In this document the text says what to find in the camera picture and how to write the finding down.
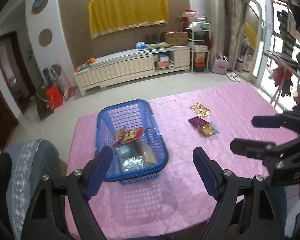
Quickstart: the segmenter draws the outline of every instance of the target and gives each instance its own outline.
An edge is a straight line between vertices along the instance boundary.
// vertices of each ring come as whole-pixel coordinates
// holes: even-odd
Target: circular wall decoration
[[[49,29],[44,29],[39,34],[39,43],[42,47],[47,47],[52,41],[52,32]]]
[[[47,6],[48,0],[35,0],[32,5],[32,12],[38,14]]]
[[[62,73],[62,69],[58,64],[53,64],[50,69],[51,73],[53,73],[56,77],[59,77]]]

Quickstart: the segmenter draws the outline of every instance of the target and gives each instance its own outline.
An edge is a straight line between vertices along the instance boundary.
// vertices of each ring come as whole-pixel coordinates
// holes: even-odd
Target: purple packet
[[[207,123],[209,123],[209,122],[207,122],[206,120],[201,119],[201,118],[198,117],[198,116],[196,116],[196,117],[194,117],[194,118],[191,118],[191,119],[189,119],[188,121],[189,121],[189,123],[191,123],[192,125],[194,125],[194,126],[196,126],[196,127],[202,127],[202,126],[206,125]]]

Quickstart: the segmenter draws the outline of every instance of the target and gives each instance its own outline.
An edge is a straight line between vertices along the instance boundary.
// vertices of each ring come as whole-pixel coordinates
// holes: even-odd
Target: pink bag
[[[226,74],[229,65],[230,62],[222,55],[220,58],[215,58],[211,71],[216,74],[224,75]]]

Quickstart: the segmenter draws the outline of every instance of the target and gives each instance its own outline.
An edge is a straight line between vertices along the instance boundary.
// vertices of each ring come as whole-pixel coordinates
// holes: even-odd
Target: snack package
[[[189,123],[191,123],[192,125],[196,126],[196,127],[202,127],[204,125],[206,125],[207,123],[209,123],[208,121],[196,116],[194,118],[190,118],[188,119]]]
[[[136,144],[139,154],[143,157],[143,160],[146,162],[145,164],[147,167],[158,164],[150,145],[148,145],[145,142],[139,141],[139,140],[135,141],[135,144]]]
[[[121,172],[136,171],[144,168],[144,160],[142,156],[128,158],[120,162]]]
[[[211,111],[201,103],[196,103],[194,106],[191,106],[190,109],[194,111],[201,119],[211,114]]]
[[[194,62],[195,63],[204,63],[204,58],[206,57],[205,52],[196,52]]]
[[[146,129],[147,128],[135,128],[135,129],[127,130],[124,137],[122,138],[122,142],[126,143],[126,142],[131,142],[139,139],[140,137],[142,137],[143,132]]]
[[[114,142],[112,143],[112,147],[118,143],[127,143],[134,140],[137,140],[142,137],[143,132],[149,128],[135,128],[126,130],[125,126],[122,127],[120,130],[116,131],[114,134]]]
[[[206,125],[199,127],[198,131],[204,137],[209,137],[214,134],[219,134],[216,126],[213,123],[207,123]]]
[[[112,147],[115,146],[116,144],[118,144],[122,138],[124,137],[126,133],[126,127],[122,127],[120,130],[117,130],[115,133],[114,133],[114,142],[112,143]]]
[[[134,143],[117,144],[114,146],[114,151],[120,160],[139,156]]]

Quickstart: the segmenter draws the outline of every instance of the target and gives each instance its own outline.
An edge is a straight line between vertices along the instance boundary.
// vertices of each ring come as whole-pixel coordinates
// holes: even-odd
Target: yellow cloth
[[[92,0],[88,5],[90,35],[168,23],[167,0]]]
[[[246,23],[245,35],[248,37],[248,39],[250,41],[250,47],[255,50],[256,49],[256,44],[257,44],[257,33],[251,27],[251,25],[248,24],[248,23]]]

